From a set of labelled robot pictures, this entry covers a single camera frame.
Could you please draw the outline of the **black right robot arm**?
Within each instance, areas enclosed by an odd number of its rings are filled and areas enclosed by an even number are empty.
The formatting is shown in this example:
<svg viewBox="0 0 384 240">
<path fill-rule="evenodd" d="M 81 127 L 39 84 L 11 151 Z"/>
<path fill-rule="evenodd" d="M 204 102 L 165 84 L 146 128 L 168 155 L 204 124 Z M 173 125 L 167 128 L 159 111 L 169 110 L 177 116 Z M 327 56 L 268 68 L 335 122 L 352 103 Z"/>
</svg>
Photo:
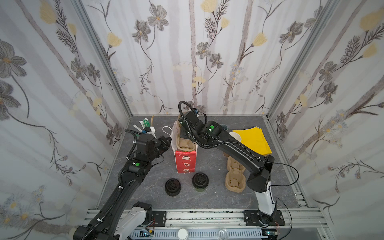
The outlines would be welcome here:
<svg viewBox="0 0 384 240">
<path fill-rule="evenodd" d="M 271 172 L 273 166 L 283 165 L 284 163 L 275 161 L 271 155 L 263 156 L 240 141 L 236 140 L 220 124 L 214 121 L 199 119 L 199 110 L 195 109 L 186 101 L 178 103 L 180 114 L 179 122 L 182 126 L 182 138 L 191 140 L 194 144 L 203 149 L 219 149 L 243 165 L 250 175 L 246 185 L 256 193 L 258 201 L 258 211 L 256 214 L 256 226 L 266 228 L 275 221 L 277 215 L 277 204 L 272 195 L 272 187 L 288 187 L 296 184 L 299 177 L 294 182 L 285 185 L 271 183 Z"/>
</svg>

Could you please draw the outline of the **black cup lid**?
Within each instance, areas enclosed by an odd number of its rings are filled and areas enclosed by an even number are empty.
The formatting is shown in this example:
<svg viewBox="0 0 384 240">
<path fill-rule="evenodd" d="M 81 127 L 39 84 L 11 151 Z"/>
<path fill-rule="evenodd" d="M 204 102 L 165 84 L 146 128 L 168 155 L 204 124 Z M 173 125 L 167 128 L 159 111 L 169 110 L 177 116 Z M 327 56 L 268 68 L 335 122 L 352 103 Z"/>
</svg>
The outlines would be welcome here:
<svg viewBox="0 0 384 240">
<path fill-rule="evenodd" d="M 208 187 L 209 185 L 209 178 L 204 173 L 196 173 L 192 178 L 192 184 L 194 187 Z"/>
</svg>

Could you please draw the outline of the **red white paper bag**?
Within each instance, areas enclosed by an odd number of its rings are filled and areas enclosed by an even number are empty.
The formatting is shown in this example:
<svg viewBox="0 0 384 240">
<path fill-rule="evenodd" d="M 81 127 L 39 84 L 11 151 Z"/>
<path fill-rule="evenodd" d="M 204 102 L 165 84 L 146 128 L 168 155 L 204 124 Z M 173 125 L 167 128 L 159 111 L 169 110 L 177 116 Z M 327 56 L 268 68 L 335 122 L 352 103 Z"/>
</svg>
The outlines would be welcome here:
<svg viewBox="0 0 384 240">
<path fill-rule="evenodd" d="M 176 146 L 176 124 L 174 122 L 172 127 L 164 126 L 162 128 L 162 131 L 165 134 L 168 134 L 172 138 L 171 142 L 171 148 L 174 153 L 175 163 L 176 163 L 176 169 L 177 173 L 193 173 L 196 169 L 196 160 L 197 160 L 197 149 L 192 152 L 180 152 L 177 150 Z"/>
</svg>

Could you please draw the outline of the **single pulp cup carrier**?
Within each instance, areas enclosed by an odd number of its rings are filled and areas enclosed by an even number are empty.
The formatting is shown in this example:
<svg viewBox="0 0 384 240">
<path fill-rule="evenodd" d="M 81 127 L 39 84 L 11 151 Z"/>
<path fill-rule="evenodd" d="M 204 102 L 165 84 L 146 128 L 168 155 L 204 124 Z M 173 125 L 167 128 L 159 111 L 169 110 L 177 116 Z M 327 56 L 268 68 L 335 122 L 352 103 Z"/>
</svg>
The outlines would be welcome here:
<svg viewBox="0 0 384 240">
<path fill-rule="evenodd" d="M 177 150 L 180 152 L 192 152 L 195 151 L 197 148 L 197 145 L 194 144 L 191 140 L 183 139 L 180 137 L 181 133 L 181 124 L 179 121 L 175 121 L 175 132 L 176 132 L 176 146 Z"/>
</svg>

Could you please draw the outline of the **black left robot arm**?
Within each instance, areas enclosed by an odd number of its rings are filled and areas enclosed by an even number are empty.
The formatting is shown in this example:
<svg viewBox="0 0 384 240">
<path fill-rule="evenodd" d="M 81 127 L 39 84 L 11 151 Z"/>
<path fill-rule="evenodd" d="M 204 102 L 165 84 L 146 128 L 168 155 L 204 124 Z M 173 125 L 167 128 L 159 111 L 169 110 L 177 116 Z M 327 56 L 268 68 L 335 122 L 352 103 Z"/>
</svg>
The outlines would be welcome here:
<svg viewBox="0 0 384 240">
<path fill-rule="evenodd" d="M 141 224 L 151 221 L 152 207 L 138 203 L 122 218 L 133 193 L 152 168 L 152 161 L 160 158 L 170 147 L 172 138 L 125 130 L 134 137 L 134 145 L 127 162 L 117 175 L 118 184 L 99 213 L 87 226 L 79 226 L 74 240 L 122 240 Z"/>
</svg>

